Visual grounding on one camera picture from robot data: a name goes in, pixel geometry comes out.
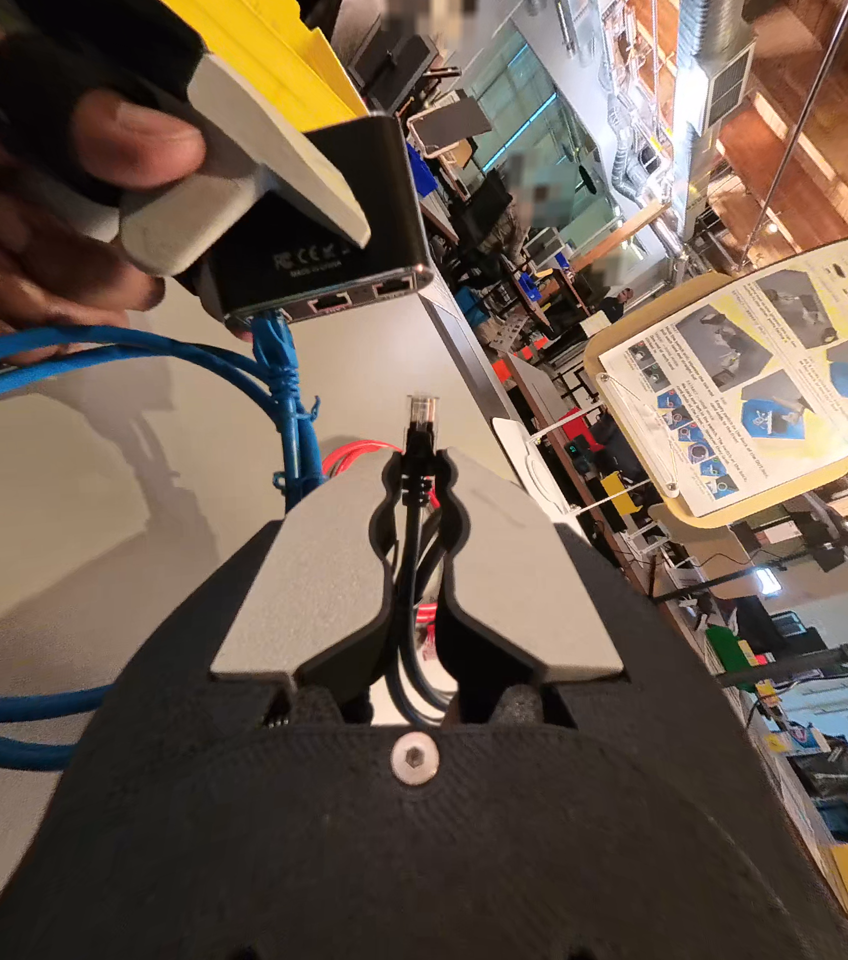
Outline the person's left hand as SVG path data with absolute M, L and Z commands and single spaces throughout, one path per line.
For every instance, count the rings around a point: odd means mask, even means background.
M 131 191 L 187 178 L 205 157 L 197 128 L 108 90 L 77 102 L 68 145 L 93 178 Z M 23 174 L 0 149 L 0 336 L 47 324 L 125 327 L 131 312 L 161 303 L 163 279 L 59 219 L 25 192 Z

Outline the instruction sheet on stand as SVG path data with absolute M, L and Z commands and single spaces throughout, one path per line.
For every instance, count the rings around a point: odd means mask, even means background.
M 681 522 L 730 526 L 812 492 L 848 473 L 848 238 L 688 280 L 581 360 Z

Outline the black ethernet adapter hub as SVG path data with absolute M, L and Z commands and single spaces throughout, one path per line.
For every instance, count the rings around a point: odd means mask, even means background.
M 372 112 L 306 133 L 320 182 L 276 182 L 179 276 L 217 321 L 289 323 L 416 294 L 434 279 L 407 142 Z

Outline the green box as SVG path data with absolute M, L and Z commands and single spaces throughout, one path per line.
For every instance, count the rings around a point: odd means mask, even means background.
M 750 663 L 741 646 L 740 638 L 721 625 L 709 625 L 705 630 L 706 640 L 713 650 L 724 673 L 734 673 L 750 668 Z

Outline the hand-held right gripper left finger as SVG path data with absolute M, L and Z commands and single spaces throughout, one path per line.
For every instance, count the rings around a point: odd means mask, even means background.
M 219 680 L 371 684 L 394 613 L 398 453 L 358 459 L 285 516 L 211 665 Z

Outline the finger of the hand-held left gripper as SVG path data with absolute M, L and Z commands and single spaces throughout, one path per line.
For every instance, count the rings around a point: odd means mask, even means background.
M 166 113 L 196 127 L 200 168 L 148 191 L 125 193 L 118 241 L 155 277 L 195 264 L 266 194 L 364 248 L 370 223 L 343 174 L 265 97 L 215 54 L 203 54 L 183 99 L 150 81 Z

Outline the yellow plastic bin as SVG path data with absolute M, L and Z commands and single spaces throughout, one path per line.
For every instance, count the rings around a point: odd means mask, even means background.
M 370 115 L 345 67 L 296 1 L 166 1 L 210 51 L 301 133 Z

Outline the silver air duct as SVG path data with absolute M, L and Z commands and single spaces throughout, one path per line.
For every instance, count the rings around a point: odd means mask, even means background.
M 677 133 L 705 135 L 735 110 L 754 56 L 743 1 L 681 1 L 673 121 Z

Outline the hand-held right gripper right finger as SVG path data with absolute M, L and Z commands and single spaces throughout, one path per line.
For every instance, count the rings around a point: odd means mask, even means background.
M 554 522 L 521 487 L 440 450 L 436 652 L 456 681 L 594 681 L 624 665 Z

